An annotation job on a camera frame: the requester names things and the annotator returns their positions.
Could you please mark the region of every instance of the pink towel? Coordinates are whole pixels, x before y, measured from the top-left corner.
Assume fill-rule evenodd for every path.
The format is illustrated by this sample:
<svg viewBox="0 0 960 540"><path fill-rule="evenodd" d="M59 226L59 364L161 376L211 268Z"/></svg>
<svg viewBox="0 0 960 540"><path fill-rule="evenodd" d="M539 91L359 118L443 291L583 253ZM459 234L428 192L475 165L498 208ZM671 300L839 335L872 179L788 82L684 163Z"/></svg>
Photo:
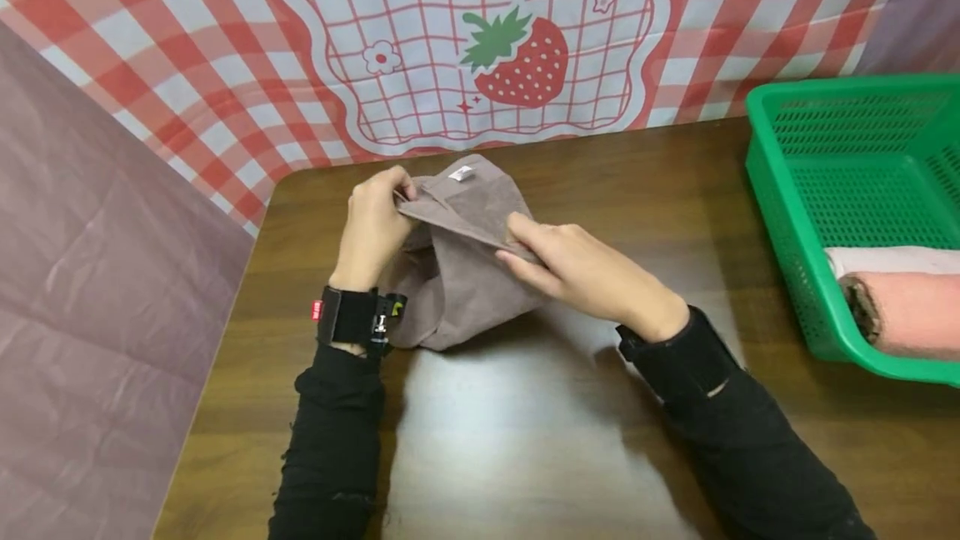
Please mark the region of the pink towel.
<svg viewBox="0 0 960 540"><path fill-rule="evenodd" d="M859 272L840 286L878 351L960 361L960 275Z"/></svg>

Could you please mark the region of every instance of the black wrist strap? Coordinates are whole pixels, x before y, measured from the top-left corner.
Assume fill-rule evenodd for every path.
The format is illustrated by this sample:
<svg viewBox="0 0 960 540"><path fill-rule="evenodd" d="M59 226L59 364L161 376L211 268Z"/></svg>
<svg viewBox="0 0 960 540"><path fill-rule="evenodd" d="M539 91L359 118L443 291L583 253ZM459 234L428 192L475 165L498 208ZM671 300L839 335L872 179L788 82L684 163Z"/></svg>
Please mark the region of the black wrist strap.
<svg viewBox="0 0 960 540"><path fill-rule="evenodd" d="M348 292L325 287L322 311L317 324L317 342L346 343L367 346L377 314L378 292Z"/></svg>
<svg viewBox="0 0 960 540"><path fill-rule="evenodd" d="M687 326L667 342L645 343L625 326L617 331L620 353L665 403L706 400L710 391L741 370L707 315L696 307L690 307Z"/></svg>

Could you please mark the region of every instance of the wooden table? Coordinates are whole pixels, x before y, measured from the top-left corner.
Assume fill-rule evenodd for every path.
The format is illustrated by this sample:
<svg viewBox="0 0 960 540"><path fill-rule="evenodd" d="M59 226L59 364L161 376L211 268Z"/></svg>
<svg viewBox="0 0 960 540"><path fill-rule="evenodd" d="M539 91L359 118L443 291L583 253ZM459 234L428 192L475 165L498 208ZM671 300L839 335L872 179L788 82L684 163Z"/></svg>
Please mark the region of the wooden table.
<svg viewBox="0 0 960 540"><path fill-rule="evenodd" d="M676 288L770 388L880 538L960 533L960 394L810 358L744 172L744 119L493 149L537 218L580 223ZM454 154L400 161L438 172ZM280 182L158 540L262 539L347 196L383 165ZM369 538L721 538L610 325L556 306L384 365Z"/></svg>

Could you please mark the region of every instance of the strawberry leaves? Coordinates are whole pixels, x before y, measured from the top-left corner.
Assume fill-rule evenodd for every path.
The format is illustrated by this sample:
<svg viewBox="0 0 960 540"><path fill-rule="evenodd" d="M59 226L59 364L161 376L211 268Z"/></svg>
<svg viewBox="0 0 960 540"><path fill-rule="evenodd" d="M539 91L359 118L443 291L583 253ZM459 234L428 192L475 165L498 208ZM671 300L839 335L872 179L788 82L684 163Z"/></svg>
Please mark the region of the strawberry leaves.
<svg viewBox="0 0 960 540"><path fill-rule="evenodd" d="M514 43L527 35L527 23L532 17L527 15L518 18L519 11L520 7L514 7L506 17L497 15L492 22L486 22L474 13L464 13L463 22L479 29L470 34L476 42L467 48L461 65L469 65L470 73L475 73L479 68L490 68L499 58L509 58L513 54Z"/></svg>

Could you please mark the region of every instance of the green basket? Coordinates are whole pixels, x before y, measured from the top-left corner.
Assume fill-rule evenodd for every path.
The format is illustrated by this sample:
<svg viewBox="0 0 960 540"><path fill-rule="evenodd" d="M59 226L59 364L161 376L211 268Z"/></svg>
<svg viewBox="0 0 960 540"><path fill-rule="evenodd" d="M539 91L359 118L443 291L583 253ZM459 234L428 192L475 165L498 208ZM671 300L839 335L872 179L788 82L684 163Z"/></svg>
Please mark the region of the green basket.
<svg viewBox="0 0 960 540"><path fill-rule="evenodd" d="M747 115L747 173L810 352L960 387L960 362L873 349L823 251L960 248L960 75L767 84L747 96Z"/></svg>

